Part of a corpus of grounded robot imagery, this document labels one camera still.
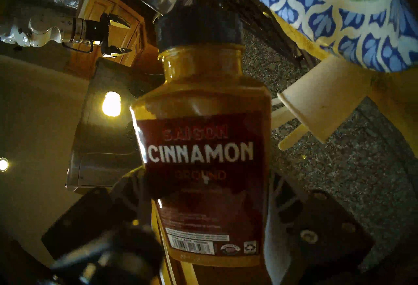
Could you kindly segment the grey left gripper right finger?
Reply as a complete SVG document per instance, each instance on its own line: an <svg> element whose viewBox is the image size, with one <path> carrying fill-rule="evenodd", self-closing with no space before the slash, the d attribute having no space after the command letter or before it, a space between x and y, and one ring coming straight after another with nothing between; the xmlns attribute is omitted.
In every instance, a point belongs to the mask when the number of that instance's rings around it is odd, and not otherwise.
<svg viewBox="0 0 418 285"><path fill-rule="evenodd" d="M269 172L265 267L272 285L313 285L356 273L372 236L328 192Z"/></svg>

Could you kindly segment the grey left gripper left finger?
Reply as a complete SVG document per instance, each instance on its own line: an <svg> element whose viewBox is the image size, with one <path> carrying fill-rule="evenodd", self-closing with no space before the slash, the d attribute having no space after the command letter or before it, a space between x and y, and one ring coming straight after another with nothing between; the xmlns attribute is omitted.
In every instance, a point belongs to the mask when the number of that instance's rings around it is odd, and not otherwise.
<svg viewBox="0 0 418 285"><path fill-rule="evenodd" d="M80 275L88 264L127 275L158 275L163 249L152 229L152 192L145 167L109 191L90 189L42 236L56 275Z"/></svg>

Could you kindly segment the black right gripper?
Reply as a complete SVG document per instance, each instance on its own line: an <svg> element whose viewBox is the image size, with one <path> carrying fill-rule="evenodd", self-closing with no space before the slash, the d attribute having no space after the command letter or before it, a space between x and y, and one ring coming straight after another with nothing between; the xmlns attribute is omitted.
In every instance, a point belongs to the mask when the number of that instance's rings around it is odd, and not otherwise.
<svg viewBox="0 0 418 285"><path fill-rule="evenodd" d="M101 16L99 21L86 19L86 40L90 42L99 41L99 45L101 45L102 57L104 58L117 58L130 53L132 49L109 46L109 26L115 26L122 29L131 28L129 23L115 14Z"/></svg>

